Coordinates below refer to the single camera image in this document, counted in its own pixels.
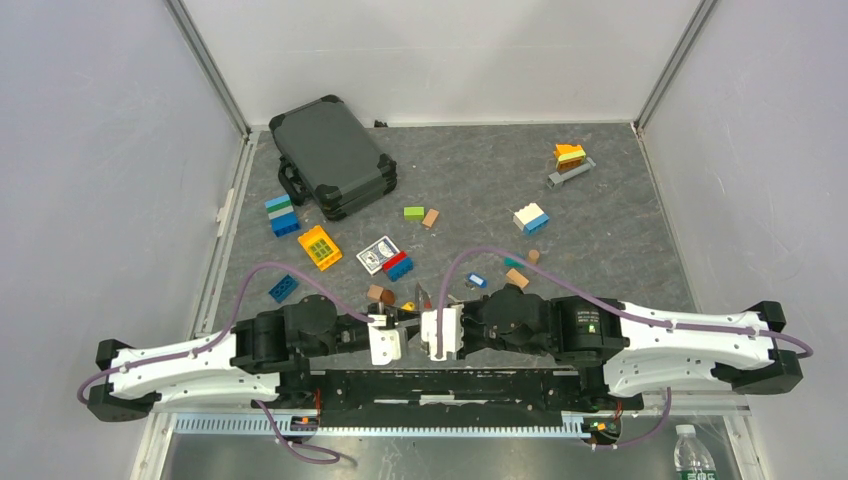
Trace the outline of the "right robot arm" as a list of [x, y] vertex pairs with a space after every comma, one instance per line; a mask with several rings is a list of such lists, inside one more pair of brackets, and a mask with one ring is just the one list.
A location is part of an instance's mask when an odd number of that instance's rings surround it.
[[737, 394], [788, 393], [803, 378], [800, 356], [777, 344], [786, 325], [777, 302], [723, 315], [663, 311], [579, 296], [545, 300], [507, 285], [455, 308], [450, 346], [548, 356], [575, 368], [591, 408], [645, 391], [724, 383]]

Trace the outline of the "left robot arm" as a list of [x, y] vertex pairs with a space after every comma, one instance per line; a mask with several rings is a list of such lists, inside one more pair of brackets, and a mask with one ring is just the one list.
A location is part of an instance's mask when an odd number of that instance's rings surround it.
[[392, 362], [419, 332], [420, 318], [416, 310], [380, 304], [361, 317], [342, 314], [315, 294], [164, 347], [103, 340], [100, 371], [81, 385], [78, 398], [103, 422], [142, 419], [166, 405], [319, 408], [329, 389], [313, 375], [312, 359], [366, 351]]

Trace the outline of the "metal keyring plate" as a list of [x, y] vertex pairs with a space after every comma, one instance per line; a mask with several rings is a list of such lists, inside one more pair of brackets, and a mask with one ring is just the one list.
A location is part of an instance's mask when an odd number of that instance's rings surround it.
[[415, 297], [419, 312], [424, 312], [433, 308], [430, 295], [420, 283], [415, 284]]

